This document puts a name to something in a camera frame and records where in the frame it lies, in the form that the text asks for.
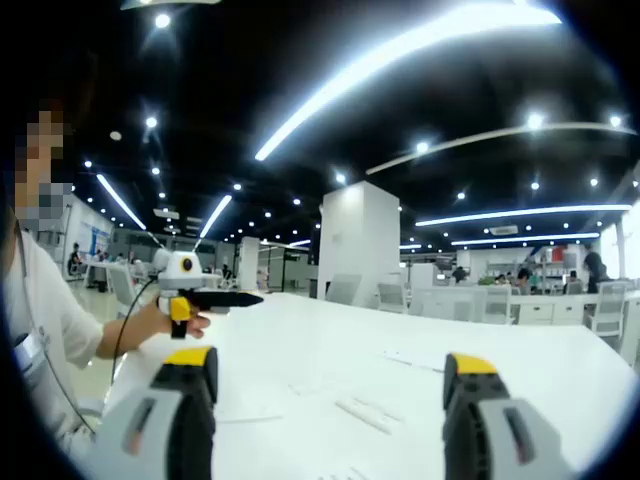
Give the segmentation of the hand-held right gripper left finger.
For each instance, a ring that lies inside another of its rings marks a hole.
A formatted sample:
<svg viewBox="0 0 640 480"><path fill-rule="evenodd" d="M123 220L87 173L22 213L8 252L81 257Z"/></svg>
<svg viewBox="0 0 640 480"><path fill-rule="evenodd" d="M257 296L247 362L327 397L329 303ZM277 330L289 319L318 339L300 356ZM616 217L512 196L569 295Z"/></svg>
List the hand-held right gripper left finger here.
<svg viewBox="0 0 640 480"><path fill-rule="evenodd" d="M88 479L210 479L218 355L210 347L167 357L150 384L107 412L83 458Z"/></svg>

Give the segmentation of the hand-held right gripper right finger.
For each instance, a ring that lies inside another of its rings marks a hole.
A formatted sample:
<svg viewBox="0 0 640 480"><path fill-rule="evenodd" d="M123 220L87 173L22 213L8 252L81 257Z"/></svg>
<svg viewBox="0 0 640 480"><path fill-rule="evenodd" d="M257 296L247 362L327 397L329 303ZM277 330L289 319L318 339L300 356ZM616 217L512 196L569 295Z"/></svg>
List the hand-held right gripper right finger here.
<svg viewBox="0 0 640 480"><path fill-rule="evenodd" d="M555 428L510 395L496 367L450 353L444 366L442 427L447 479L572 479Z"/></svg>

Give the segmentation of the person's left hand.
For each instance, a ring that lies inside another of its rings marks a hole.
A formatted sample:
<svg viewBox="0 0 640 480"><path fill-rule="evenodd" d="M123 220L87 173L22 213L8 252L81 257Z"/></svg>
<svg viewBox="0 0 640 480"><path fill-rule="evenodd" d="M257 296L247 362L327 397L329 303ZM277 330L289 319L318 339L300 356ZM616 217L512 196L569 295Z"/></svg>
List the person's left hand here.
<svg viewBox="0 0 640 480"><path fill-rule="evenodd" d="M156 334L170 334L172 320L163 313L158 306L158 296L155 296L136 315L134 326L141 341L145 341ZM202 338L204 330L210 326L210 319L201 315L194 306L189 306L189 318L186 322L186 333L194 338Z"/></svg>

